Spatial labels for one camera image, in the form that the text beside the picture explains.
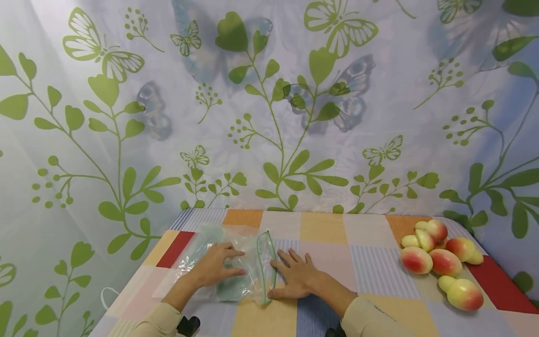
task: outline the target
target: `right hand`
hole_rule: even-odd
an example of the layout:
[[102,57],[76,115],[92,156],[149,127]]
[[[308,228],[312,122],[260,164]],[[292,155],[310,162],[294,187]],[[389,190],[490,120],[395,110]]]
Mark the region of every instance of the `right hand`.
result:
[[282,261],[271,260],[272,267],[277,268],[285,279],[285,287],[268,291],[268,297],[280,298],[303,298],[312,293],[313,283],[320,277],[320,271],[313,265],[310,255],[305,254],[305,261],[292,249],[288,253],[278,250]]

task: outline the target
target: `curtain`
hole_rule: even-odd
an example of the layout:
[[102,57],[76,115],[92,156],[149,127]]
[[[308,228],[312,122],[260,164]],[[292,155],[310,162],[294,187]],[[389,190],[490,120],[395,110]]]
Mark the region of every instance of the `curtain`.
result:
[[88,336],[186,208],[443,215],[537,304],[537,1],[0,8],[0,337]]

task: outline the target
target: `plastic bag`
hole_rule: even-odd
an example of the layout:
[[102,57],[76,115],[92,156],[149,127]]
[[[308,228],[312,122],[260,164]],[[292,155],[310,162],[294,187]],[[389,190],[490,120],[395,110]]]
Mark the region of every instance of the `plastic bag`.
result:
[[277,279],[277,271],[270,266],[270,260],[277,258],[270,232],[258,234],[258,230],[252,227],[236,225],[201,225],[155,291],[154,297],[163,298],[174,282],[189,272],[213,244],[222,242],[231,242],[236,250],[245,252],[243,256],[225,260],[224,267],[243,268],[246,274],[201,288],[191,300],[239,301],[249,297],[259,305],[270,303],[267,292],[275,288]]

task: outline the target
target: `beige sleeve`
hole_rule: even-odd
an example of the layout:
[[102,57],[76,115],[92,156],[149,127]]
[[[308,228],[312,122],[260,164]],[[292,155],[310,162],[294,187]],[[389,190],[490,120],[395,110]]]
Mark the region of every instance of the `beige sleeve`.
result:
[[408,329],[361,296],[346,309],[341,327],[347,337],[412,337]]
[[182,313],[167,303],[159,303],[152,312],[129,333],[128,337],[175,337]]

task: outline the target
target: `checkered tablecloth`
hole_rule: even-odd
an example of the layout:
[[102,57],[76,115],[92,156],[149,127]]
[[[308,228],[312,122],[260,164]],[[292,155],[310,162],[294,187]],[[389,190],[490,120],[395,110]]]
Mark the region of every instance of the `checkered tablecloth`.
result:
[[[166,231],[148,258],[101,319],[91,337],[123,337],[160,299],[153,294],[202,223],[269,229],[276,248],[309,252],[316,267],[360,293],[417,336],[535,336],[539,311],[483,249],[485,262],[466,266],[461,275],[483,290],[485,304],[475,313],[452,308],[433,275],[408,273],[399,263],[399,242],[429,217],[349,215],[254,210],[188,209]],[[474,240],[456,222],[444,222],[450,237]],[[320,299],[253,302],[191,302],[188,317],[202,325],[199,337],[323,337],[338,317]]]

